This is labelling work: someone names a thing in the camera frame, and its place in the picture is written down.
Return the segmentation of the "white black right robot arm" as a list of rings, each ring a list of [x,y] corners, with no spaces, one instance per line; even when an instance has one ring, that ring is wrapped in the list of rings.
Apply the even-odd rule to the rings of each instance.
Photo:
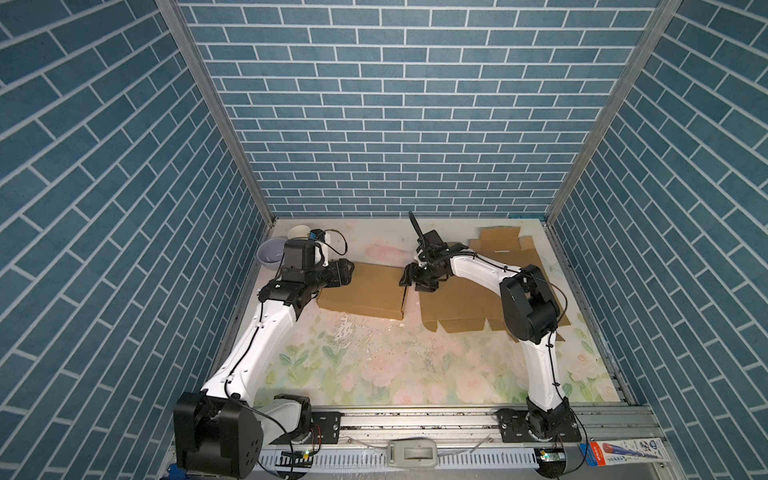
[[[423,232],[410,218],[417,235],[415,260],[404,268],[402,286],[434,292],[452,277],[469,280],[495,293],[506,329],[522,346],[528,374],[526,428],[519,434],[546,442],[582,439],[582,424],[561,390],[556,371],[555,333],[563,311],[559,289],[535,265],[510,266],[490,260],[458,243],[450,245],[435,230]]]

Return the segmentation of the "brown cardboard box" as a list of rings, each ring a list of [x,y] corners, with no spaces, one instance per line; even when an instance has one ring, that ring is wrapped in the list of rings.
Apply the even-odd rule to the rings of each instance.
[[[351,282],[324,289],[317,303],[325,310],[402,320],[407,293],[402,274],[402,268],[356,262]]]

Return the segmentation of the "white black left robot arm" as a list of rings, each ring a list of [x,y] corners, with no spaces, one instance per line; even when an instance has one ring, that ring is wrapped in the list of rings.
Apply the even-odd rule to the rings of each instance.
[[[244,479],[264,446],[291,446],[316,432],[307,397],[278,395],[262,408],[254,398],[302,311],[322,290],[351,282],[354,264],[330,245],[334,233],[314,229],[284,243],[278,271],[259,291],[243,337],[200,390],[178,399],[173,426],[180,469]]]

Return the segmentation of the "brown cardboard sheet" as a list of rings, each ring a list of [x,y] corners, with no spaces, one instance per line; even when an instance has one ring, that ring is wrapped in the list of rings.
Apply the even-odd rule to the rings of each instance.
[[[497,264],[544,267],[533,238],[522,236],[518,227],[484,228],[469,241],[469,248]],[[499,291],[467,279],[452,277],[433,293],[421,292],[419,303],[422,323],[432,332],[508,331]]]

